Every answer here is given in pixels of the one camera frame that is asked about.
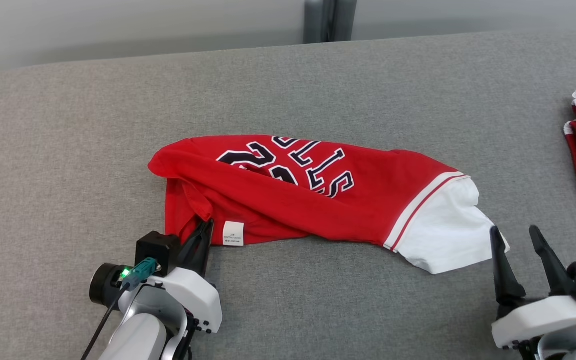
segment gray fabric tablecloth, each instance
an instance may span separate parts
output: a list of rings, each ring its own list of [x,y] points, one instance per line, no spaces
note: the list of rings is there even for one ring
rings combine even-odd
[[[163,231],[153,154],[265,133],[418,151],[470,174],[531,296],[528,226],[576,260],[576,34],[492,32],[34,66],[0,73],[0,359],[78,359],[104,262]],[[390,251],[309,237],[213,248],[224,320],[196,360],[517,359],[496,349],[489,261],[430,275]],[[99,356],[121,316],[94,348]]]

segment white wall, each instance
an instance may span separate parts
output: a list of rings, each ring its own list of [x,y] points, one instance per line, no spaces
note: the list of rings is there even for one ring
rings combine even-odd
[[[0,0],[0,70],[300,44],[304,0]],[[358,0],[354,40],[576,28],[576,0]]]

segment clothing tag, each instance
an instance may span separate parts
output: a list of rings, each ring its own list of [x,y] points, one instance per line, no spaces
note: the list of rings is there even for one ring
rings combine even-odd
[[[244,246],[244,223],[226,221],[223,226],[223,244],[225,246]]]

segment gray vertical pole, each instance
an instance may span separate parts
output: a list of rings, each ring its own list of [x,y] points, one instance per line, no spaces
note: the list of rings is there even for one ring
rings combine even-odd
[[[350,41],[353,37],[353,23],[357,0],[336,0],[331,41]]]
[[[315,44],[327,41],[324,37],[324,1],[306,0],[303,25],[303,43]]]

